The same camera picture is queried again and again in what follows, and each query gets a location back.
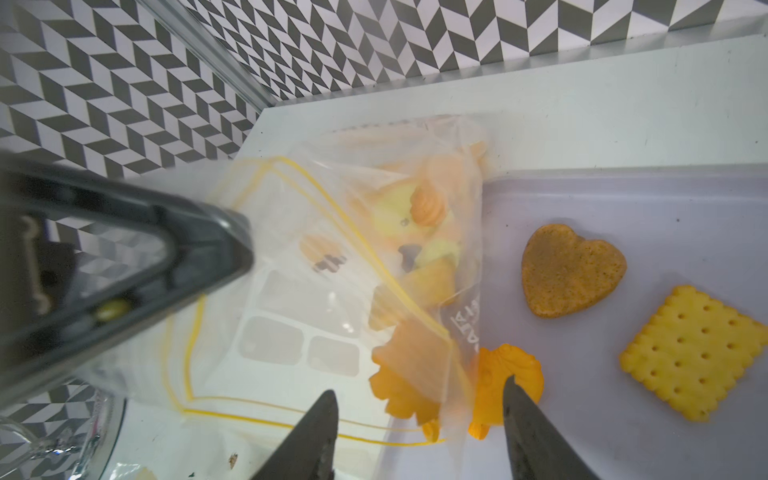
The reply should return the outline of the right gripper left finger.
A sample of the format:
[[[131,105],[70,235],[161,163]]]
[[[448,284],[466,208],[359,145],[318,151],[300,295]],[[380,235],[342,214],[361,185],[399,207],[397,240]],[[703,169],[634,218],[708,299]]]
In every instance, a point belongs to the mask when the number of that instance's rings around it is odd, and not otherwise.
[[[332,390],[324,391],[252,480],[333,480],[339,411]]]

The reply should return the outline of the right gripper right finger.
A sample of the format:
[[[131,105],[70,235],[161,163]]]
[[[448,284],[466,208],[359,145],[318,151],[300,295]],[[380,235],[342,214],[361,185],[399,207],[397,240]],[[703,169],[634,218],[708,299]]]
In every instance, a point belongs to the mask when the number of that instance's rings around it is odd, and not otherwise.
[[[516,384],[515,376],[505,382],[503,419],[514,479],[599,479],[523,388]]]

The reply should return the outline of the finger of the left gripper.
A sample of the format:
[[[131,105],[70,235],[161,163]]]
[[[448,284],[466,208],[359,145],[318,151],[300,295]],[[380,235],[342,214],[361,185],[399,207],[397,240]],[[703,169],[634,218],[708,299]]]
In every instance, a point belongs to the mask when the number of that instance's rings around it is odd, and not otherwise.
[[[153,328],[254,262],[230,208],[3,153],[2,405],[70,377],[152,400]]]

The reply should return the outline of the orange fish shaped cookie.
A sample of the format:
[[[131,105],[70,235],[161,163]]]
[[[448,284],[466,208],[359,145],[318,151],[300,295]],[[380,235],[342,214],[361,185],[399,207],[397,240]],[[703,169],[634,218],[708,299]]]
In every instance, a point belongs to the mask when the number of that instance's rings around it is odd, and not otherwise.
[[[483,440],[492,426],[503,425],[503,391],[509,378],[513,377],[535,404],[543,395],[545,381],[540,362],[516,346],[481,348],[477,360],[478,378],[468,433]]]

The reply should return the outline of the duck print bag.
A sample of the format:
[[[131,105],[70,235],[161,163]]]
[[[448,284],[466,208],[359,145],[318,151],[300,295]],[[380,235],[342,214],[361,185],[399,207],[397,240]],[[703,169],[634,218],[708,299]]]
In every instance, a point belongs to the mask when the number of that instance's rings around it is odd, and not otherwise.
[[[234,213],[253,265],[89,362],[94,385],[261,434],[333,391],[343,437],[428,445],[467,425],[489,138],[469,116],[337,130],[283,156],[147,180]]]

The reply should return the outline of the lavender plastic tray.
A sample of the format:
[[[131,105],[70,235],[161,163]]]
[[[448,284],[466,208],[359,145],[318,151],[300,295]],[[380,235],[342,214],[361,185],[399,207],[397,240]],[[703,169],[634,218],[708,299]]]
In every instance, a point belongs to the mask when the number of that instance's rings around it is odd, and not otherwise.
[[[765,167],[589,172],[500,179],[483,191],[481,342],[541,363],[540,405],[604,479],[763,479],[767,359],[760,356],[705,423],[685,420],[625,374],[619,355],[678,285],[767,319]],[[582,312],[541,319],[521,258],[542,225],[566,224],[625,256],[618,288]]]

